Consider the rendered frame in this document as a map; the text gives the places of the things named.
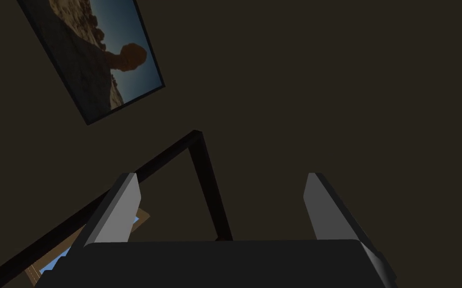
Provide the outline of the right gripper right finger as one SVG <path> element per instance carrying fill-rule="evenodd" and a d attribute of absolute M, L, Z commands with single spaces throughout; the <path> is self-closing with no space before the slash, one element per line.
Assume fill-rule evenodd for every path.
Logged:
<path fill-rule="evenodd" d="M 308 174 L 303 200 L 317 239 L 369 241 L 362 227 L 322 174 Z"/>

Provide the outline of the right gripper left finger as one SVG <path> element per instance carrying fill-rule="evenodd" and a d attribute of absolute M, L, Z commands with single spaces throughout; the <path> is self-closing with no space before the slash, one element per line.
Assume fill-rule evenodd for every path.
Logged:
<path fill-rule="evenodd" d="M 140 201 L 137 174 L 122 174 L 84 225 L 71 248 L 82 249 L 92 243 L 127 242 Z"/>

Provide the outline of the brown and blue box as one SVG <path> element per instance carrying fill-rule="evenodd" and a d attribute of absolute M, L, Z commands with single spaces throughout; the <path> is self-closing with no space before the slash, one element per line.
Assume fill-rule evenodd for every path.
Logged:
<path fill-rule="evenodd" d="M 150 215 L 147 212 L 138 208 L 131 232 L 135 231 L 149 217 Z M 83 226 L 79 228 L 77 231 L 75 231 L 73 234 L 69 235 L 65 240 L 63 240 L 53 249 L 45 253 L 40 259 L 38 259 L 25 270 L 26 275 L 29 277 L 33 286 L 37 284 L 38 280 L 45 271 L 52 270 L 59 258 L 67 254 L 67 252 L 77 239 L 82 229 Z"/>

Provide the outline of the framed landscape picture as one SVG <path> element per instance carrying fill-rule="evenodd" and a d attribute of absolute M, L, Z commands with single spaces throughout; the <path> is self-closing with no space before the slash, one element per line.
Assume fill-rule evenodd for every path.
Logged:
<path fill-rule="evenodd" d="M 164 87 L 137 0 L 17 1 L 86 124 Z"/>

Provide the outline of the black frame shelf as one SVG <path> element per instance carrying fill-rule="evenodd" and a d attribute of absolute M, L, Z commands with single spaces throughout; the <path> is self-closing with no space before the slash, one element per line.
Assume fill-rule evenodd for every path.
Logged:
<path fill-rule="evenodd" d="M 232 241 L 232 232 L 226 217 L 217 181 L 202 131 L 193 130 L 175 142 L 158 156 L 137 169 L 138 182 L 143 182 L 153 173 L 182 153 L 189 150 L 198 181 L 203 191 L 218 241 Z M 37 262 L 46 253 L 58 246 L 87 223 L 106 194 L 102 194 L 57 227 L 47 232 L 12 259 L 0 266 L 0 288 L 16 278 L 21 272 Z"/>

